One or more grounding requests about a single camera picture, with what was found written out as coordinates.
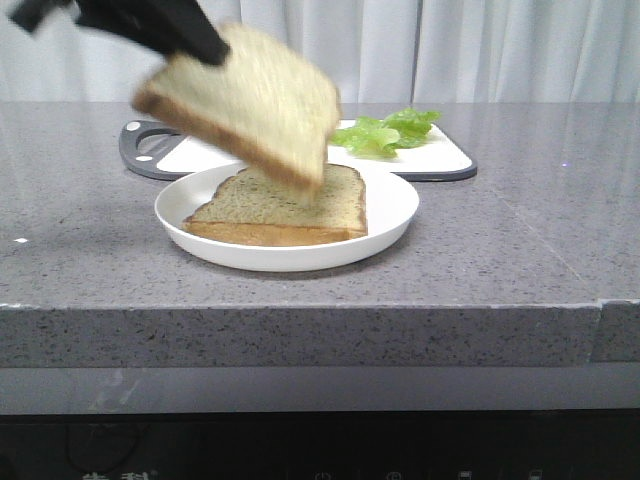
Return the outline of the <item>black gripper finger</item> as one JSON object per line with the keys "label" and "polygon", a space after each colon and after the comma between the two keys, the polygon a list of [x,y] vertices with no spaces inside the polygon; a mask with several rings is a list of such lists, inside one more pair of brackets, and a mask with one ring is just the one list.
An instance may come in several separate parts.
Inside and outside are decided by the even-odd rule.
{"label": "black gripper finger", "polygon": [[187,54],[221,65],[230,46],[196,1],[85,0],[74,3],[75,23],[117,35],[165,57]]}

